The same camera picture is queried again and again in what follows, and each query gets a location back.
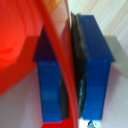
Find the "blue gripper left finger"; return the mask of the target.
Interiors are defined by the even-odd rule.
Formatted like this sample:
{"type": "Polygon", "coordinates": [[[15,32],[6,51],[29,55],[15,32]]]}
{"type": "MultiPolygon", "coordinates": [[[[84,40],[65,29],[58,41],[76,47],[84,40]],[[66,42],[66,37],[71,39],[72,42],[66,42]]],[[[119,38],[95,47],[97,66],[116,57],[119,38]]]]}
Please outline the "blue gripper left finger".
{"type": "Polygon", "coordinates": [[[43,121],[62,122],[68,119],[66,88],[58,61],[45,32],[39,37],[34,61],[38,65],[43,121]]]}

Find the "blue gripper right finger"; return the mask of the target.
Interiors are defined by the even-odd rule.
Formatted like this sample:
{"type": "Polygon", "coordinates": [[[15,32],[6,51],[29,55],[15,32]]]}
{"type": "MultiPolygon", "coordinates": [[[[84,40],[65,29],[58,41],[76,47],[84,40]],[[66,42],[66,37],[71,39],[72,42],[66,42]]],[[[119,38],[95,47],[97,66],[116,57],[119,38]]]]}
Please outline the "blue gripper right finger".
{"type": "Polygon", "coordinates": [[[79,117],[101,120],[114,57],[93,15],[71,15],[79,117]]]}

